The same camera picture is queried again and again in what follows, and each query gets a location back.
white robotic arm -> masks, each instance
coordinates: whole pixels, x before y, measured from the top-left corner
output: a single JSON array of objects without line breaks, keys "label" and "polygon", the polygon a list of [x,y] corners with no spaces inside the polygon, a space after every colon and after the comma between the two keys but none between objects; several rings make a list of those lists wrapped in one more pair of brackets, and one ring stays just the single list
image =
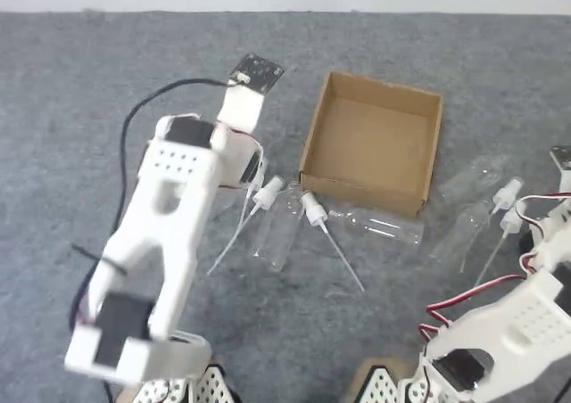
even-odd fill
[{"label": "white robotic arm", "polygon": [[[261,146],[250,133],[264,95],[282,73],[247,55],[230,79],[241,85],[228,88],[216,123],[193,114],[159,120],[131,202],[103,250],[107,261],[99,262],[91,279],[87,321],[74,328],[68,369],[122,384],[202,377],[211,358],[209,343],[195,335],[186,341],[171,337],[218,187],[246,186],[260,170]],[[153,248],[161,249],[163,262],[157,300],[123,292],[129,271]]]},{"label": "white robotic arm", "polygon": [[[571,147],[565,151],[571,154]],[[567,170],[559,168],[561,188],[568,191]],[[436,313],[444,325],[423,325],[437,335],[420,354],[413,377],[398,381],[389,366],[373,366],[352,401],[485,403],[532,383],[550,364],[571,354],[569,194],[550,196],[565,200],[537,222],[542,229],[535,235],[534,249],[521,259],[526,276],[502,277],[489,284],[523,282],[497,302],[472,309],[453,323]],[[477,292],[472,289],[432,308],[451,306]]]}]

cardboard box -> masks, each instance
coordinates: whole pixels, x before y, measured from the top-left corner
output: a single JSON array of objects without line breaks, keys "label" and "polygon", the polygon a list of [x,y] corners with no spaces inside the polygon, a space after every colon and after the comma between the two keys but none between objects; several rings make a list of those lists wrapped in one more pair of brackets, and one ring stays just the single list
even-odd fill
[{"label": "cardboard box", "polygon": [[442,110],[439,94],[329,73],[303,151],[302,187],[416,216],[428,196]]}]

white perforated base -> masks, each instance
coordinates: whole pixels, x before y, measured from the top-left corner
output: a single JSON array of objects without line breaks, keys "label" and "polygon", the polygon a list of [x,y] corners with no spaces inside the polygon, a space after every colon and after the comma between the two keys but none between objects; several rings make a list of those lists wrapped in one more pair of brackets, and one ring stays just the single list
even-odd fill
[{"label": "white perforated base", "polygon": [[359,403],[396,403],[397,388],[385,368],[379,367],[371,375]]},{"label": "white perforated base", "polygon": [[[410,403],[425,403],[426,389],[427,387],[425,378],[422,378],[420,381],[410,383]],[[458,401],[443,392],[439,392],[438,396],[435,396],[432,391],[430,391],[430,395],[428,396],[426,403],[458,403]]]},{"label": "white perforated base", "polygon": [[196,387],[196,403],[234,403],[222,373],[217,367],[206,369]]},{"label": "white perforated base", "polygon": [[178,403],[185,397],[184,379],[156,380],[145,382],[133,403]]},{"label": "white perforated base", "polygon": [[[188,382],[184,379],[145,382],[133,403],[186,403],[183,401]],[[220,370],[211,366],[194,389],[188,390],[188,403],[234,403]]]}]

clear plastic bottle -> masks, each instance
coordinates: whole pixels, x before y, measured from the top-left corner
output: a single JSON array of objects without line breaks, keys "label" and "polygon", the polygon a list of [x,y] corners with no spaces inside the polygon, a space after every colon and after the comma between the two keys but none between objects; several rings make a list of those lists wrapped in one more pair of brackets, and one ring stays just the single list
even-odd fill
[{"label": "clear plastic bottle", "polygon": [[478,234],[487,227],[492,207],[488,200],[468,205],[458,216],[450,232],[434,248],[431,256],[447,265],[458,262],[460,272],[463,272],[466,255]]},{"label": "clear plastic bottle", "polygon": [[303,216],[300,202],[302,189],[290,183],[279,193],[271,209],[266,212],[254,240],[253,256],[266,262],[269,269],[280,272],[284,268],[295,234]]},{"label": "clear plastic bottle", "polygon": [[437,188],[442,207],[466,201],[467,197],[477,199],[500,182],[507,157],[484,155],[475,158],[467,167]]},{"label": "clear plastic bottle", "polygon": [[355,208],[349,204],[334,206],[329,218],[343,221],[351,232],[366,232],[408,244],[414,250],[422,241],[425,224],[420,220],[404,218],[383,210]]}]

black cable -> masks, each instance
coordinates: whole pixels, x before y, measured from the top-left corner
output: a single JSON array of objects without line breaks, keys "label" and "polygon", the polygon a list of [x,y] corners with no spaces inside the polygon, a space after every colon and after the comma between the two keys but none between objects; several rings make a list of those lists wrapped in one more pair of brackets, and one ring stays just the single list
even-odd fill
[{"label": "black cable", "polygon": [[[239,84],[229,85],[229,84],[226,84],[224,82],[220,82],[218,80],[208,79],[208,78],[180,79],[180,80],[172,82],[172,83],[170,83],[170,84],[168,84],[162,88],[157,89],[156,91],[154,91],[153,93],[151,93],[147,97],[145,97],[141,102],[137,103],[133,109],[131,109],[131,111],[128,113],[128,115],[123,120],[123,126],[121,128],[120,143],[119,143],[121,189],[120,189],[119,205],[118,205],[117,211],[115,213],[115,219],[112,222],[111,235],[113,235],[115,233],[115,231],[117,231],[117,229],[119,228],[121,216],[123,215],[123,209],[125,208],[125,199],[127,198],[127,149],[126,149],[125,145],[127,142],[128,126],[130,125],[131,120],[133,120],[133,118],[135,117],[137,112],[139,110],[141,110],[141,108],[143,106],[145,106],[146,104],[151,102],[153,99],[155,99],[159,95],[162,95],[162,94],[164,94],[164,93],[166,93],[166,92],[168,92],[174,88],[177,88],[179,86],[184,86],[184,85],[207,85],[207,86],[231,87],[231,86],[237,86]],[[89,286],[89,282],[91,281],[91,278],[93,277],[93,274],[95,273],[95,270],[97,269],[97,264],[99,263],[99,261],[107,262],[108,264],[115,267],[121,273],[126,274],[127,271],[123,267],[121,267],[120,265],[117,265],[115,262],[113,262],[110,259],[97,258],[96,255],[90,253],[89,251],[87,251],[83,247],[79,247],[75,244],[72,244],[71,248],[74,251],[77,251],[78,253],[80,253],[80,254],[82,254],[82,255],[86,256],[87,258],[94,261],[91,268],[87,271],[86,275],[81,280],[81,283],[79,283],[79,287],[78,287],[75,295],[73,296],[73,299],[71,300],[71,307],[70,307],[70,312],[68,315],[68,327],[70,328],[70,331],[73,332],[73,329],[75,328],[76,318],[77,318],[78,312],[79,312],[79,305],[81,304],[81,300],[83,299],[83,296],[86,293],[87,287]],[[111,386],[109,385],[109,383],[107,381],[103,381],[103,389],[105,391],[105,397],[107,398],[108,403],[114,403],[114,398],[113,398],[113,394],[111,391]]]},{"label": "black cable", "polygon": [[563,401],[563,398],[566,396],[570,388],[571,388],[571,377],[567,379],[567,382],[565,382],[565,385],[563,385],[563,388],[559,391],[559,394],[555,397],[553,403],[559,403]]},{"label": "black cable", "polygon": [[425,378],[426,378],[426,394],[422,400],[422,403],[427,403],[428,398],[430,397],[430,379],[428,379],[428,372],[426,371],[426,365],[422,366],[422,370],[423,370],[423,372],[425,374]]},{"label": "black cable", "polygon": [[81,254],[82,256],[85,256],[86,258],[93,260],[94,262],[102,261],[103,263],[106,263],[110,267],[113,267],[113,269],[115,269],[117,272],[119,272],[122,276],[127,276],[127,269],[125,269],[121,265],[118,265],[117,262],[115,262],[114,260],[107,259],[107,258],[104,258],[101,256],[97,256],[97,255],[89,252],[87,249],[85,249],[85,248],[83,248],[77,244],[72,244],[71,249],[76,251],[77,253]]},{"label": "black cable", "polygon": [[119,160],[120,160],[120,173],[121,173],[121,193],[119,198],[119,206],[117,207],[117,212],[115,214],[115,219],[113,220],[112,231],[113,234],[118,228],[119,223],[121,221],[121,215],[123,214],[123,208],[125,207],[125,199],[127,198],[127,152],[125,148],[125,144],[127,142],[127,132],[128,126],[131,123],[131,120],[135,117],[137,112],[145,106],[147,103],[151,102],[153,99],[162,95],[171,89],[177,88],[179,86],[184,85],[209,85],[209,86],[222,86],[222,87],[230,87],[235,85],[229,85],[224,82],[220,82],[214,79],[208,78],[192,78],[192,79],[180,79],[175,82],[172,82],[162,88],[157,89],[154,93],[149,94],[145,99],[143,99],[140,103],[138,103],[128,115],[125,117],[123,121],[123,128],[121,129],[121,137],[119,143]]}]

